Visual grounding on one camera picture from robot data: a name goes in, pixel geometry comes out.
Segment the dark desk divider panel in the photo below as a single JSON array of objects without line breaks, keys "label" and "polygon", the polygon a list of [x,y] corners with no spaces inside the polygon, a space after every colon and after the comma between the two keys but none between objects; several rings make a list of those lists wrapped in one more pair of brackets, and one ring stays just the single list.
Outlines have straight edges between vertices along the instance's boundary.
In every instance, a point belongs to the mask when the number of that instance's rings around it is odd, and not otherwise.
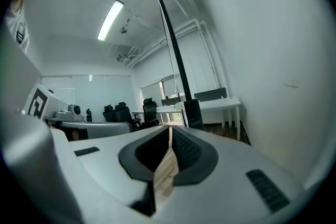
[{"label": "dark desk divider panel", "polygon": [[209,90],[204,92],[195,93],[194,97],[199,100],[199,102],[207,102],[218,99],[227,98],[226,88],[219,88],[215,90]]},{"label": "dark desk divider panel", "polygon": [[177,97],[177,98],[169,98],[169,99],[163,99],[161,100],[161,103],[163,106],[171,106],[176,105],[179,102],[184,102],[185,99],[183,97]]}]

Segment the grey roller blind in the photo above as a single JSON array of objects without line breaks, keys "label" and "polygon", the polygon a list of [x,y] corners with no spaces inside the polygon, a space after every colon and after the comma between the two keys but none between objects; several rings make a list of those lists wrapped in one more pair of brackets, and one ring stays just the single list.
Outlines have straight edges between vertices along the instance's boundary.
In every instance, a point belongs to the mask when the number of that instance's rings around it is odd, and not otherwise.
[{"label": "grey roller blind", "polygon": [[155,82],[148,86],[142,87],[141,92],[144,100],[151,98],[152,101],[157,104],[157,106],[162,106],[162,93],[160,88],[160,82]]},{"label": "grey roller blind", "polygon": [[182,90],[179,87],[179,77],[174,75],[161,79],[163,99],[177,98]]}]

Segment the white office desk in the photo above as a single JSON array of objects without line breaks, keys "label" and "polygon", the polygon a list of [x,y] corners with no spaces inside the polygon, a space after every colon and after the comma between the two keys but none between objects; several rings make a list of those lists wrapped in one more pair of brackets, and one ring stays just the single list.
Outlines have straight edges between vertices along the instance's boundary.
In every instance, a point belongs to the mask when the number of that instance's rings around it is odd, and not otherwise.
[{"label": "white office desk", "polygon": [[217,99],[199,102],[201,110],[230,110],[235,109],[235,127],[237,128],[237,140],[240,141],[240,110],[241,102],[237,97],[229,97],[225,99]]},{"label": "white office desk", "polygon": [[[144,115],[143,116],[144,117],[144,121],[146,123],[155,123],[156,124],[156,121],[157,121],[156,115],[159,114],[160,118],[161,118],[162,125],[167,124],[167,125],[187,126],[187,124],[185,123],[185,120],[184,120],[184,116],[183,116],[182,110],[176,109],[174,105],[157,107],[156,111],[155,112],[150,112],[149,116],[145,116],[146,113],[143,110],[136,110],[136,111],[132,111],[131,113],[133,115],[143,114]],[[162,118],[163,114],[167,114],[168,115],[168,117],[167,117],[168,121],[167,122],[164,122],[164,120]],[[171,114],[179,114],[180,117],[181,117],[181,120],[180,121],[171,121],[169,119],[169,115],[171,115]]]}]

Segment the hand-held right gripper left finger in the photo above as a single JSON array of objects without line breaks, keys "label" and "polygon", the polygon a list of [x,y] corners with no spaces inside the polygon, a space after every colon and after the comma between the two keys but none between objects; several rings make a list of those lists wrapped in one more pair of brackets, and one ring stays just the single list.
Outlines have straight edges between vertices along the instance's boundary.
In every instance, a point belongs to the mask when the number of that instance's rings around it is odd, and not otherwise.
[{"label": "hand-held right gripper left finger", "polygon": [[147,182],[133,179],[119,162],[119,153],[134,141],[166,131],[166,127],[83,141],[67,140],[52,129],[51,135],[61,174],[70,196],[61,204],[73,217],[55,217],[60,224],[168,224],[135,209],[149,197]]}]

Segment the grey office desk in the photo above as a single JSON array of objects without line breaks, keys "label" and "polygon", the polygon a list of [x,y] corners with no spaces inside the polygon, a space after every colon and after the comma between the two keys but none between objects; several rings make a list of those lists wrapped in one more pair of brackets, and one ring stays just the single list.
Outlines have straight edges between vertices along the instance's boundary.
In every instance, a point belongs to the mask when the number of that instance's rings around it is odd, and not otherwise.
[{"label": "grey office desk", "polygon": [[132,132],[129,123],[93,123],[64,121],[57,118],[44,117],[44,121],[52,127],[63,131],[68,141],[89,140],[117,136]]}]

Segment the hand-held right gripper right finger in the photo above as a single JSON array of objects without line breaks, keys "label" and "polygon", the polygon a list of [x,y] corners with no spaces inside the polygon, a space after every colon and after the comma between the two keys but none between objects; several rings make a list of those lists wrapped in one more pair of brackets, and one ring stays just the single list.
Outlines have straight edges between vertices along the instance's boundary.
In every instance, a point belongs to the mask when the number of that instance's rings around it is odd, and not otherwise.
[{"label": "hand-held right gripper right finger", "polygon": [[165,224],[263,222],[304,191],[294,175],[236,140],[174,126],[172,149],[179,172],[152,216]]}]

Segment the long ceiling light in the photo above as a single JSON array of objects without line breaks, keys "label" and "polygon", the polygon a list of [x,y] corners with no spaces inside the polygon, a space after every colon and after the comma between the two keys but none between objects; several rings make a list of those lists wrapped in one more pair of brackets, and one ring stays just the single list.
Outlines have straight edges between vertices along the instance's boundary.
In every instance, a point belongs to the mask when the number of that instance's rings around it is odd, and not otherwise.
[{"label": "long ceiling light", "polygon": [[121,1],[119,1],[119,0],[116,0],[112,4],[112,6],[111,6],[111,8],[110,8],[110,10],[109,10],[109,12],[107,14],[107,16],[104,19],[104,22],[103,22],[103,24],[101,26],[101,29],[99,31],[98,40],[101,40],[101,41],[105,40],[105,38],[106,38],[106,36],[107,36],[107,34],[108,34],[108,32],[109,32],[109,30],[110,30],[113,22],[115,21],[115,19],[117,18],[118,14],[123,9],[123,7],[124,7],[124,4]]}]

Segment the person in white shirt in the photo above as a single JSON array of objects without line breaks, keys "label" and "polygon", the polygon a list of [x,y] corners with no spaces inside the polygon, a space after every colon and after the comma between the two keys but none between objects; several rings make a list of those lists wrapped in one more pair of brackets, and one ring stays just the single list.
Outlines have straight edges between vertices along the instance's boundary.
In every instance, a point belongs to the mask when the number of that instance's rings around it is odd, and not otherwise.
[{"label": "person in white shirt", "polygon": [[24,0],[12,0],[0,22],[0,109],[28,114],[40,72],[27,55]]}]

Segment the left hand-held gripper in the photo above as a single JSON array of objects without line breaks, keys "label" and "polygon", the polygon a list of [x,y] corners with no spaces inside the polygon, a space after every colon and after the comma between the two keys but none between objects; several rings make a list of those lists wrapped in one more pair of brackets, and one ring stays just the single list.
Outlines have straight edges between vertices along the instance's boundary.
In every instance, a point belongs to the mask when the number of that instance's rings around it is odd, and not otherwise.
[{"label": "left hand-held gripper", "polygon": [[68,103],[46,90],[41,84],[36,84],[25,103],[25,113],[43,120],[53,118],[59,110],[68,110]]}]

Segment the grey machine with round lens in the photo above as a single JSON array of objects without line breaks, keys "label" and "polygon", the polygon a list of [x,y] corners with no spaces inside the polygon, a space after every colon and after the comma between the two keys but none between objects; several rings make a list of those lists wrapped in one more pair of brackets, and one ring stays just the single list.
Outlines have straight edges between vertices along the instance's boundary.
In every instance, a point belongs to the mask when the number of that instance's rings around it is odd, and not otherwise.
[{"label": "grey machine with round lens", "polygon": [[78,105],[70,104],[67,110],[58,110],[54,113],[54,117],[63,121],[82,122],[84,117],[81,114],[81,108]]}]

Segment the white ceiling pipes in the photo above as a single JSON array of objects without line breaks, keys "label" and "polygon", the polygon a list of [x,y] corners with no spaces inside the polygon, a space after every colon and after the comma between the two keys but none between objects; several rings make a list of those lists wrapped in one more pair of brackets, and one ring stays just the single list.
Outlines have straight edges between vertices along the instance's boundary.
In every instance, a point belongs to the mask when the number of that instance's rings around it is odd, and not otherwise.
[{"label": "white ceiling pipes", "polygon": [[[199,21],[198,19],[191,19],[181,25],[178,26],[177,30],[174,31],[175,37],[180,38],[185,36],[188,33],[191,33],[194,30],[200,31],[202,34],[204,33],[202,30],[202,26],[207,27],[207,23],[204,20]],[[158,39],[153,44],[144,48],[133,60],[131,60],[126,67],[132,68],[138,64],[138,62],[144,60],[146,57],[156,52],[163,46],[167,45],[167,40],[165,37]]]}]

